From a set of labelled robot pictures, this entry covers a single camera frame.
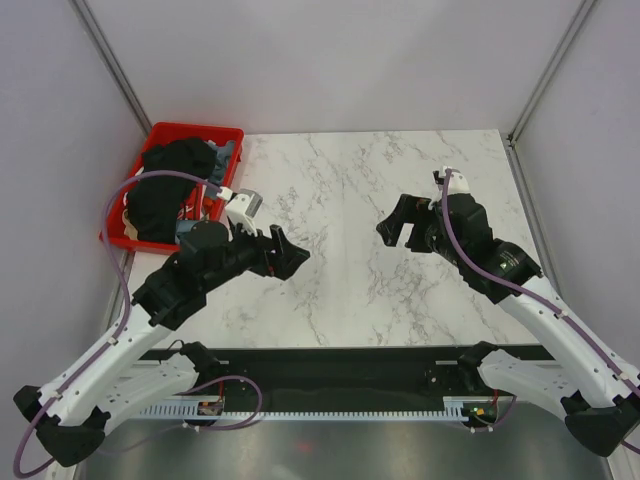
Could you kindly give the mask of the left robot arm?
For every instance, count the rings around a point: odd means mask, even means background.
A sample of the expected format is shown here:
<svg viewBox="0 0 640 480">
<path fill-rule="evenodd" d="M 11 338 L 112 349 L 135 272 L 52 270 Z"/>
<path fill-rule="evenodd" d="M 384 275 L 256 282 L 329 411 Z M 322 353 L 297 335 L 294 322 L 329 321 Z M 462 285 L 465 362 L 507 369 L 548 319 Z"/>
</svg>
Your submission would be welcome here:
<svg viewBox="0 0 640 480">
<path fill-rule="evenodd" d="M 251 272 L 289 279 L 310 257 L 282 228 L 251 235 L 220 222 L 196 224 L 178 252 L 150 274 L 132 303 L 143 311 L 113 325 L 55 380 L 26 385 L 14 402 L 52 461 L 74 466 L 91 456 L 125 420 L 173 395 L 208 393 L 219 382 L 219 362 L 199 342 L 184 344 L 153 370 L 121 379 L 143 354 L 178 330 L 206 305 L 208 293 Z"/>
</svg>

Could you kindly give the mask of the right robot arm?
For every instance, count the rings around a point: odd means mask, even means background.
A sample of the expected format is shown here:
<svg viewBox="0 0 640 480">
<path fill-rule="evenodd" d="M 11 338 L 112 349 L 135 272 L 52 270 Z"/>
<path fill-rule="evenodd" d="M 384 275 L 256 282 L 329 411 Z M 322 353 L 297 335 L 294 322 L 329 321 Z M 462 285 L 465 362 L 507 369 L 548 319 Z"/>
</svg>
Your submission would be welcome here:
<svg viewBox="0 0 640 480">
<path fill-rule="evenodd" d="M 469 194 L 444 202 L 403 194 L 376 230 L 394 247 L 405 225 L 412 228 L 407 249 L 438 254 L 455 266 L 472 290 L 521 323 L 561 367 L 553 373 L 481 341 L 459 359 L 465 391 L 488 387 L 532 403 L 598 456 L 633 447 L 628 438 L 639 428 L 638 368 L 594 338 L 521 247 L 494 237 L 482 205 Z"/>
</svg>

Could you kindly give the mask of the black t-shirt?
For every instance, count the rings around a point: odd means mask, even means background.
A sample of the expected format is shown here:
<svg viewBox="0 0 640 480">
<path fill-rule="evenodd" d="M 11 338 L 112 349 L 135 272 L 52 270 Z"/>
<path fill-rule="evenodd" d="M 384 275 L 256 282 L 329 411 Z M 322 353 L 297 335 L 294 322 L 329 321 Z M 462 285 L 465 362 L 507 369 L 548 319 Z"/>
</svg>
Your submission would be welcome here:
<svg viewBox="0 0 640 480">
<path fill-rule="evenodd" d="M 142 154 L 144 173 L 167 170 L 207 180 L 214 168 L 215 153 L 197 138 L 155 145 Z M 181 177 L 158 176 L 141 180 L 127 194 L 127 210 L 138 230 L 138 240 L 174 244 L 177 215 L 196 183 Z"/>
</svg>

